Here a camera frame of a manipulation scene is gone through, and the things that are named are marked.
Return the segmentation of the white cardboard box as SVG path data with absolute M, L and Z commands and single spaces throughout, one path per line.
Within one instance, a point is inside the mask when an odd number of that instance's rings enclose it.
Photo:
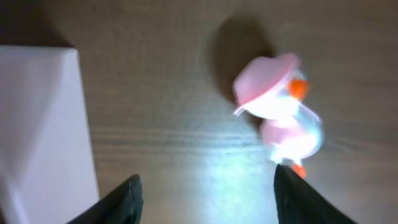
M 1 47 L 1 213 L 67 223 L 99 199 L 76 49 Z

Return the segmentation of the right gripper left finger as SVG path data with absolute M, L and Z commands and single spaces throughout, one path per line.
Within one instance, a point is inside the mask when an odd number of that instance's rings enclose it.
M 140 224 L 144 200 L 139 174 L 134 174 L 68 224 Z

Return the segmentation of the pink duck toy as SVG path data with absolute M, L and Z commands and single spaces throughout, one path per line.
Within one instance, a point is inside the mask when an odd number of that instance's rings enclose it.
M 256 57 L 233 82 L 234 115 L 247 112 L 261 118 L 269 159 L 276 164 L 291 161 L 301 178 L 307 175 L 302 161 L 320 150 L 324 137 L 322 119 L 303 103 L 309 86 L 299 58 L 292 53 Z

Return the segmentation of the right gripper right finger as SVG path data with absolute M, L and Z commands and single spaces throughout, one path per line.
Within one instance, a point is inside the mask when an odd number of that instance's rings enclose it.
M 276 167 L 274 193 L 279 224 L 355 224 L 288 166 Z

